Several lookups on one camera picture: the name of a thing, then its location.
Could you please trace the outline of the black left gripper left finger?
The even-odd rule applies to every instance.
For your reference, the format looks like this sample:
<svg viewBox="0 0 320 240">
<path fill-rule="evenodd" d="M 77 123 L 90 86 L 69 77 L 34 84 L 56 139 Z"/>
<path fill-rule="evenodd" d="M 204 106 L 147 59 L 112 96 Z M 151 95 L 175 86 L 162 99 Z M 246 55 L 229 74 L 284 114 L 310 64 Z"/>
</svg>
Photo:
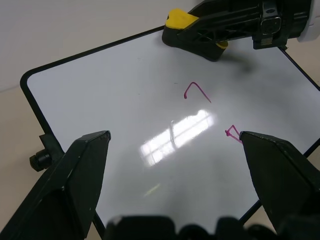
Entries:
<svg viewBox="0 0 320 240">
<path fill-rule="evenodd" d="M 109 131 L 83 135 L 38 179 L 0 240 L 84 240 L 100 198 Z"/>
</svg>

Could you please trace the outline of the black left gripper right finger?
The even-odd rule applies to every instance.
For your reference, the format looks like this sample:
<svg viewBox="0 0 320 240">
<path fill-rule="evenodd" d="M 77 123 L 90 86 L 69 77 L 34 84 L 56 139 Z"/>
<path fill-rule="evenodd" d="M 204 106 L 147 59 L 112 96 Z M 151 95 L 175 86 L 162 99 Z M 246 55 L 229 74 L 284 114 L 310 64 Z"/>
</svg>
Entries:
<svg viewBox="0 0 320 240">
<path fill-rule="evenodd" d="M 290 216 L 320 215 L 320 170 L 289 141 L 240 133 L 251 180 L 275 230 Z"/>
</svg>

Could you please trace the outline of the black whiteboard stand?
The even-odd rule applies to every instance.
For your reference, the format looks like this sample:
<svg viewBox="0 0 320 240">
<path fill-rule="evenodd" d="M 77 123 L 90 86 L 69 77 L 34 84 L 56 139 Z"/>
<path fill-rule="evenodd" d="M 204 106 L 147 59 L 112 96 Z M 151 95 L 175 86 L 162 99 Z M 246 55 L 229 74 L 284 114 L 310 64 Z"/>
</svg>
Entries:
<svg viewBox="0 0 320 240">
<path fill-rule="evenodd" d="M 51 165 L 63 157 L 65 152 L 55 138 L 45 134 L 40 139 L 52 158 Z M 260 224 L 245 228 L 236 218 L 221 217 L 213 234 L 195 224 L 175 231 L 168 217 L 128 216 L 111 221 L 103 240 L 320 240 L 320 215 L 289 216 L 279 230 L 269 230 Z"/>
</svg>

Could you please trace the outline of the whiteboard with black frame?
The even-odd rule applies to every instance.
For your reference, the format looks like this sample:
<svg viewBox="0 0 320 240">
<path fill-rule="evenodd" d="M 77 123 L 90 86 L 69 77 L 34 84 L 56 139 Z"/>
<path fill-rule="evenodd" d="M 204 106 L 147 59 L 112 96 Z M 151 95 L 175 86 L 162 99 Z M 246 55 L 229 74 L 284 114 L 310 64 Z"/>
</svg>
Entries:
<svg viewBox="0 0 320 240">
<path fill-rule="evenodd" d="M 258 208 L 238 131 L 272 135 L 309 156 L 320 144 L 320 90 L 278 48 L 229 42 L 211 62 L 162 42 L 158 27 L 34 68 L 20 86 L 63 150 L 110 131 L 97 214 L 165 215 L 213 231 Z"/>
</svg>

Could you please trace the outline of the yellow and black eraser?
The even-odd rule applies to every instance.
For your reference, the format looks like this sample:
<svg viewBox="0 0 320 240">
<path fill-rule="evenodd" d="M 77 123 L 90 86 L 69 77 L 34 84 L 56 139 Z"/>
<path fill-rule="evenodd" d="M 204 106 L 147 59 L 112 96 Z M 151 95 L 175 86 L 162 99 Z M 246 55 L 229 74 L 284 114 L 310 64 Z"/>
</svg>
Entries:
<svg viewBox="0 0 320 240">
<path fill-rule="evenodd" d="M 181 36 L 183 30 L 193 24 L 199 18 L 179 8 L 171 10 L 165 21 L 162 33 L 162 42 L 169 47 L 182 49 L 216 62 L 228 47 L 228 42 L 214 43 L 212 37 L 196 33 L 191 39 Z"/>
</svg>

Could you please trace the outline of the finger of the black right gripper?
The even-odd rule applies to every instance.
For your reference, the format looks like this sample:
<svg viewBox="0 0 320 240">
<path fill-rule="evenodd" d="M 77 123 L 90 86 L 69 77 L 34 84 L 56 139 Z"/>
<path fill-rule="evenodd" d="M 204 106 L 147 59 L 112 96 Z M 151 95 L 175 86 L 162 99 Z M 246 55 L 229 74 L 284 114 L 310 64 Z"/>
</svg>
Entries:
<svg viewBox="0 0 320 240">
<path fill-rule="evenodd" d="M 244 16 L 254 14 L 262 17 L 262 0 L 204 0 L 188 13 L 198 18 L 231 13 L 241 13 Z"/>
<path fill-rule="evenodd" d="M 196 6 L 189 13 L 198 19 L 176 34 L 179 48 L 211 48 L 259 31 L 259 6 Z"/>
</svg>

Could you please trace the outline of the black whiteboard stand knob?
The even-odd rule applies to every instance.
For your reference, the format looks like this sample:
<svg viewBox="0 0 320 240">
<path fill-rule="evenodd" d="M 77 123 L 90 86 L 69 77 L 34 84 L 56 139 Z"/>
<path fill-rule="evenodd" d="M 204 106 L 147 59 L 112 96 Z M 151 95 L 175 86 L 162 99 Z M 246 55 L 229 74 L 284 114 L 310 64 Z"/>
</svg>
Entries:
<svg viewBox="0 0 320 240">
<path fill-rule="evenodd" d="M 30 166 L 37 172 L 49 168 L 52 162 L 52 158 L 46 149 L 38 151 L 29 158 Z"/>
</svg>

